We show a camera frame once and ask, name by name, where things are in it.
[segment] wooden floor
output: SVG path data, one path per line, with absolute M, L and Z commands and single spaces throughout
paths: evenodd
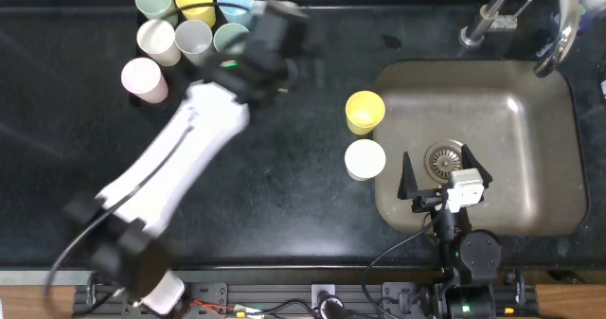
M 541 313 L 565 319 L 606 318 L 606 285 L 540 285 Z M 74 289 L 55 287 L 53 295 L 63 313 L 71 310 Z M 0 286 L 3 319 L 50 319 L 38 286 Z

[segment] plastic cup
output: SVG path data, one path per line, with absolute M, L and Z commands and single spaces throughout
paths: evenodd
M 351 178 L 365 181 L 383 171 L 385 151 L 381 145 L 370 139 L 356 140 L 345 151 L 345 165 Z
M 217 0 L 217 2 L 233 3 L 251 9 L 255 0 Z M 225 16 L 227 22 L 241 24 L 246 27 L 250 26 L 250 21 L 252 19 L 251 12 L 233 7 L 219 7 L 219 9 L 223 13 L 223 16 Z
M 168 10 L 176 9 L 172 0 L 134 0 L 134 3 L 149 20 L 160 18 Z M 179 15 L 175 13 L 163 20 L 175 27 L 179 21 Z
M 191 63 L 200 65 L 212 53 L 212 30 L 206 23 L 185 21 L 174 33 L 177 47 Z
M 218 52 L 224 51 L 227 54 L 241 54 L 244 51 L 244 42 L 230 45 L 229 48 L 225 48 L 225 46 L 238 35 L 247 32 L 248 29 L 240 24 L 222 25 L 215 31 L 215 38 L 212 43 L 215 45 L 215 49 Z
M 188 6 L 188 5 L 192 5 L 192 4 L 196 4 L 196 3 L 213 2 L 214 0 L 175 0 L 175 1 L 177 3 L 177 6 L 180 8 L 180 7 L 184 7 L 184 6 Z M 215 26 L 215 22 L 217 21 L 214 7 L 200 7 L 200 8 L 194 8 L 194 9 L 187 9 L 187 10 L 182 10 L 182 12 L 183 12 L 183 15 L 188 20 L 203 21 L 209 27 Z
M 181 52 L 174 42 L 174 29 L 167 21 L 150 20 L 136 33 L 139 47 L 163 66 L 172 66 L 181 59 Z
M 158 64 L 148 58 L 130 60 L 122 69 L 122 85 L 149 103 L 158 103 L 169 94 Z
M 356 134 L 372 131 L 385 116 L 385 104 L 381 97 L 370 91 L 354 93 L 345 106 L 349 129 Z

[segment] sink drain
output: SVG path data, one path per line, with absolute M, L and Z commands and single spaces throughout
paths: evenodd
M 447 183 L 451 172 L 463 168 L 461 147 L 455 140 L 445 140 L 432 145 L 425 153 L 425 169 L 431 178 Z

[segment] sink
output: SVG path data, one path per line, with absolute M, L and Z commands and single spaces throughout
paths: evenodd
M 381 216 L 404 232 L 424 214 L 397 197 L 408 151 L 419 189 L 460 168 L 467 144 L 494 182 L 468 208 L 477 229 L 500 235 L 565 235 L 587 211 L 577 127 L 568 84 L 558 72 L 532 73 L 534 62 L 397 62 L 374 91 L 385 102 L 374 140 L 387 164 L 375 179 Z

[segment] faucet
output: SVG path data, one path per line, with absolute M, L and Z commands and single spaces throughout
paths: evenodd
M 478 46 L 484 34 L 490 31 L 492 23 L 499 17 L 499 9 L 506 0 L 490 0 L 480 8 L 479 17 L 470 27 L 460 32 L 460 40 L 465 46 Z M 566 57 L 579 29 L 579 0 L 560 0 L 560 29 L 558 38 L 534 66 L 534 74 L 539 78 L 548 76 Z

